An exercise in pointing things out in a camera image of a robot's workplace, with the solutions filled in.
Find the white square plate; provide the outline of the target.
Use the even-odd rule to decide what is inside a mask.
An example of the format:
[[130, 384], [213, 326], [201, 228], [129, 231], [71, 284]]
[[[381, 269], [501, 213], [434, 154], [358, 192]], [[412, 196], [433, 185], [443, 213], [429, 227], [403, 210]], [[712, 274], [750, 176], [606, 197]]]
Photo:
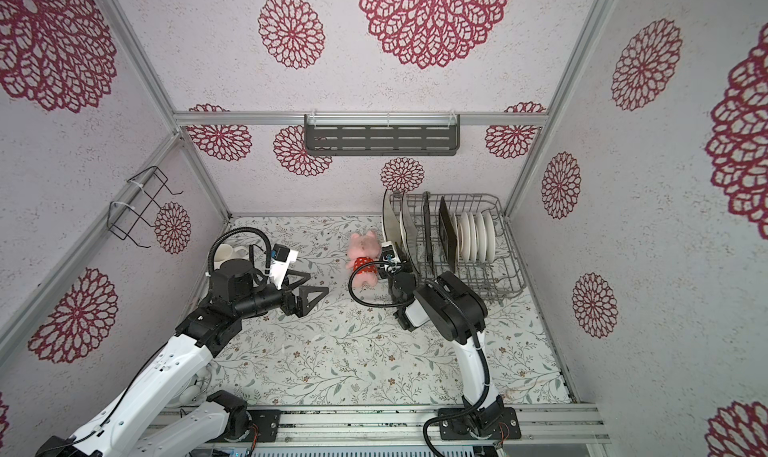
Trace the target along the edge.
[[411, 262], [418, 262], [418, 230], [408, 206], [406, 194], [401, 196], [400, 224], [403, 244]]
[[399, 219], [392, 207], [392, 192], [386, 189], [382, 198], [382, 232], [384, 241], [395, 249], [398, 255], [402, 255], [402, 233], [400, 231]]

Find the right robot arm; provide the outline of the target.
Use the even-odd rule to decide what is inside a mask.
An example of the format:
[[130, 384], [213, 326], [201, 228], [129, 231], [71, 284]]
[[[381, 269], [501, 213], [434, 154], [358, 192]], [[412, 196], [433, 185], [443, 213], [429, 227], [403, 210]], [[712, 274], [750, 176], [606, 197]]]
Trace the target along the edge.
[[376, 265], [387, 279], [400, 327], [414, 331], [431, 323], [452, 344], [462, 377], [466, 414], [458, 419], [476, 437], [488, 437], [505, 410], [503, 398], [490, 376], [485, 345], [488, 309], [482, 298], [451, 271], [417, 281], [410, 262], [387, 246]]

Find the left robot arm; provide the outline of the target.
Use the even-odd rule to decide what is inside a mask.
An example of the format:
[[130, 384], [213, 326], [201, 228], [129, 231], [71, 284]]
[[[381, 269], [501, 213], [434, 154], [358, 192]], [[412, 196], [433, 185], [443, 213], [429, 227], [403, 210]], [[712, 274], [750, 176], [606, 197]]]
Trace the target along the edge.
[[70, 437], [50, 437], [38, 455], [185, 456], [209, 441], [251, 439], [255, 429], [246, 401], [223, 390], [175, 423], [151, 435], [145, 431], [241, 331], [243, 320], [275, 308], [304, 317], [329, 293], [309, 285], [307, 272], [290, 270], [281, 285], [269, 280], [255, 284], [258, 274], [244, 260], [215, 270], [208, 300], [185, 318], [126, 389]]

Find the pink plush pig toy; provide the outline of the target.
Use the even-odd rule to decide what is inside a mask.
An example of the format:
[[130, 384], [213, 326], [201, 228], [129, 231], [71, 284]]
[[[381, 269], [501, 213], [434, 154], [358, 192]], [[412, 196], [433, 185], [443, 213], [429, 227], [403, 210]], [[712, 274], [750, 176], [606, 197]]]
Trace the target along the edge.
[[370, 266], [370, 263], [377, 261], [380, 254], [381, 243], [373, 230], [365, 234], [352, 234], [347, 249], [346, 268], [355, 274], [352, 279], [355, 290], [373, 288], [377, 285], [378, 270], [375, 266]]

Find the black square plate right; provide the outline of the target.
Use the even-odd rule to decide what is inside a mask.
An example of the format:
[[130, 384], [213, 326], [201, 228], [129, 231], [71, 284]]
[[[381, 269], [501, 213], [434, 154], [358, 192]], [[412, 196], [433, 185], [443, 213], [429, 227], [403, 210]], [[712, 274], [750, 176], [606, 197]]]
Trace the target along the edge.
[[440, 198], [438, 209], [438, 231], [445, 262], [449, 270], [455, 273], [458, 263], [458, 237], [444, 197]]

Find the white mug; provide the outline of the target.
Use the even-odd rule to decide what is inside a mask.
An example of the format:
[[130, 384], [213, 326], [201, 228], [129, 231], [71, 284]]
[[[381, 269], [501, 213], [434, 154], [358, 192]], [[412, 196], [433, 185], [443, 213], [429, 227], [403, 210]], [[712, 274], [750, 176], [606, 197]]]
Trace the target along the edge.
[[249, 258], [249, 250], [245, 246], [232, 246], [230, 244], [222, 243], [218, 246], [214, 254], [214, 266], [218, 268], [224, 262]]

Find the grey wall shelf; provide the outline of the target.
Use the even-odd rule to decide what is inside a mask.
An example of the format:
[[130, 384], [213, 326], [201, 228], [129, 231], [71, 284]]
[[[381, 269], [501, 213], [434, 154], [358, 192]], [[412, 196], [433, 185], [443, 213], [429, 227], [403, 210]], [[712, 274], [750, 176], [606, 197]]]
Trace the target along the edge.
[[309, 114], [304, 117], [304, 146], [313, 157], [450, 157], [459, 150], [460, 127], [456, 114]]

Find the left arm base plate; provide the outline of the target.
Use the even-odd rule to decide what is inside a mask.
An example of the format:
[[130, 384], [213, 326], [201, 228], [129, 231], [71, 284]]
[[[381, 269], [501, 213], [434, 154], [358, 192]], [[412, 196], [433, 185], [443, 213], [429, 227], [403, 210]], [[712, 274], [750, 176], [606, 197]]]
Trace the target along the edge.
[[274, 443], [277, 440], [281, 416], [280, 410], [248, 410], [228, 422], [224, 433], [209, 440], [209, 443]]

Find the aluminium mounting rail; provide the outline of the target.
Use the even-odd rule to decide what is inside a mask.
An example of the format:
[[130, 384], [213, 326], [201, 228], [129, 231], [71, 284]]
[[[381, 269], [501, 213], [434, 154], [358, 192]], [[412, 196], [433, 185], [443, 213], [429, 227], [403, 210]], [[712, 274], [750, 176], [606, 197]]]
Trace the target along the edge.
[[[216, 444], [206, 442], [197, 448], [234, 448], [246, 451], [288, 447], [436, 447], [492, 445], [599, 445], [611, 439], [596, 406], [592, 404], [513, 405], [522, 437], [519, 440], [444, 441], [440, 438], [435, 406], [352, 406], [283, 408], [252, 407], [250, 410], [280, 410], [282, 416], [274, 443]], [[185, 415], [162, 411], [145, 433], [151, 435]]]

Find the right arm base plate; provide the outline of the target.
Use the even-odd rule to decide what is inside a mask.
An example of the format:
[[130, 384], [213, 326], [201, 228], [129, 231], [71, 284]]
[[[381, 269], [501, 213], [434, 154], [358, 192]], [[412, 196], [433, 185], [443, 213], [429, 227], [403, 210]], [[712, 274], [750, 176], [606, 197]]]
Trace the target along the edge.
[[522, 437], [517, 414], [512, 408], [501, 410], [483, 410], [457, 419], [449, 416], [458, 412], [458, 408], [441, 408], [440, 438], [444, 441], [463, 440], [519, 440]]

